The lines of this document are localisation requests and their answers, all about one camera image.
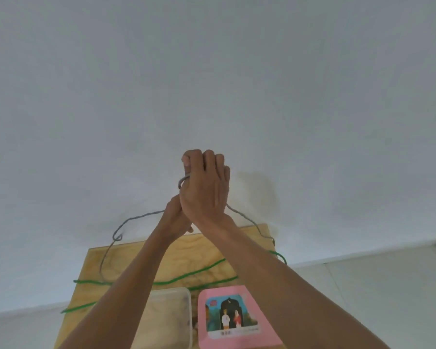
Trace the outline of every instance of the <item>transparent plastic lid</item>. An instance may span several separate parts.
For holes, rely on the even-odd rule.
[[[191,346],[189,290],[176,287],[152,291],[131,349],[189,349]]]

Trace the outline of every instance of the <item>green yarn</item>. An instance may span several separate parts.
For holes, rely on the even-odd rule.
[[[280,258],[283,259],[284,263],[287,264],[287,261],[286,261],[286,259],[284,258],[284,256],[282,254],[279,254],[278,252],[272,251],[272,250],[268,250],[268,252],[271,253],[271,254],[275,254],[276,256],[279,256]],[[168,284],[172,284],[175,281],[179,281],[179,280],[184,279],[186,277],[193,276],[194,274],[205,272],[205,271],[207,271],[207,270],[217,266],[218,264],[220,264],[221,262],[224,262],[224,261],[226,261],[226,258],[222,258],[221,260],[216,261],[214,264],[211,264],[211,265],[209,265],[207,267],[204,267],[204,268],[202,268],[200,270],[196,270],[196,271],[193,271],[193,272],[185,273],[182,276],[173,278],[173,279],[171,279],[169,281],[154,281],[153,285],[168,285]],[[212,281],[211,283],[200,284],[200,285],[196,285],[196,286],[193,286],[193,287],[188,287],[188,289],[189,289],[189,291],[205,289],[206,287],[209,287],[211,285],[226,283],[228,281],[233,281],[233,280],[235,280],[237,278],[238,278],[238,276],[235,276],[235,277],[232,277],[232,278],[227,278],[227,279],[222,279],[222,280],[219,280],[219,281]],[[76,283],[76,284],[113,285],[112,281],[94,281],[94,280],[90,280],[90,279],[87,279],[87,280],[85,280],[85,279],[79,280],[78,279],[78,280],[74,280],[73,282]],[[77,311],[77,310],[81,310],[81,309],[87,308],[89,306],[93,306],[96,303],[97,302],[95,301],[95,302],[91,302],[91,303],[84,304],[84,305],[81,305],[81,306],[76,306],[76,307],[73,307],[73,308],[67,308],[67,309],[64,309],[63,311],[61,311],[60,313],[61,314],[67,314],[67,313],[70,313],[70,312],[74,312],[74,311]]]

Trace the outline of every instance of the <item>gray cord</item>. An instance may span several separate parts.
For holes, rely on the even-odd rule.
[[[187,174],[185,177],[181,178],[180,181],[178,182],[178,188],[181,188],[181,185],[183,184],[184,181],[186,181],[186,179],[189,178],[189,174]],[[275,246],[275,239],[273,239],[271,236],[266,236],[263,235],[260,228],[258,227],[257,223],[254,222],[252,219],[250,219],[248,216],[246,216],[244,213],[241,213],[240,211],[232,208],[229,204],[226,205],[227,208],[229,208],[229,210],[233,211],[234,213],[237,213],[238,215],[240,215],[241,217],[247,219],[250,223],[252,223],[253,225],[255,225],[255,227],[258,230],[258,233],[260,234],[261,237],[265,238],[265,239],[270,239],[273,242],[273,246]],[[100,267],[99,267],[99,275],[100,278],[102,278],[103,281],[106,282],[105,277],[102,274],[102,267],[103,267],[103,263],[105,261],[106,255],[108,254],[108,251],[110,251],[110,248],[117,242],[117,241],[121,241],[123,239],[123,234],[121,233],[120,235],[116,236],[116,234],[118,233],[118,231],[124,226],[124,224],[128,223],[129,221],[133,221],[135,219],[140,219],[143,217],[147,217],[149,215],[154,215],[154,214],[160,214],[163,213],[163,211],[156,211],[156,212],[150,212],[150,213],[145,213],[143,215],[139,215],[137,217],[131,217],[126,219],[124,222],[122,222],[122,224],[115,230],[115,232],[112,235],[112,239],[113,241],[111,242],[110,246],[106,249],[105,254],[102,257],[102,261],[100,262]]]

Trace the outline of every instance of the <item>person's left arm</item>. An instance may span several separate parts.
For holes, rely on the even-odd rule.
[[[191,230],[173,197],[140,252],[59,349],[130,349],[166,249]]]

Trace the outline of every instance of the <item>wood grain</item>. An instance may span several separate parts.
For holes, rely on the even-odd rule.
[[[269,236],[267,224],[259,224],[263,235]],[[259,235],[255,226],[241,228],[252,240],[267,250],[275,250],[270,239],[263,238]],[[103,275],[106,280],[114,281],[131,263],[135,255],[144,246],[144,241],[129,244],[115,245],[111,248],[105,258],[103,266]],[[105,247],[91,248],[87,251],[86,259],[79,275],[80,280],[98,280],[99,265],[103,255],[107,250]],[[221,252],[202,234],[185,235],[176,240],[165,253],[163,260],[158,269],[155,281],[168,281],[184,273],[192,272],[223,258]],[[210,283],[235,276],[231,265],[225,261],[216,267],[201,272],[197,275],[181,279],[173,284],[164,286],[153,286],[152,290],[166,289],[172,287],[192,287],[204,283]],[[240,284],[239,279],[227,283],[218,284],[217,286],[230,286]],[[99,286],[93,284],[77,284],[72,295],[69,308],[84,305],[97,301],[108,290],[108,286]],[[192,317],[197,318],[197,298],[200,290],[192,291]],[[91,310],[91,307],[70,312],[64,315],[63,324],[61,325],[55,342],[55,348],[64,341],[68,334],[77,326],[84,316]],[[197,331],[193,331],[193,346],[198,348]]]

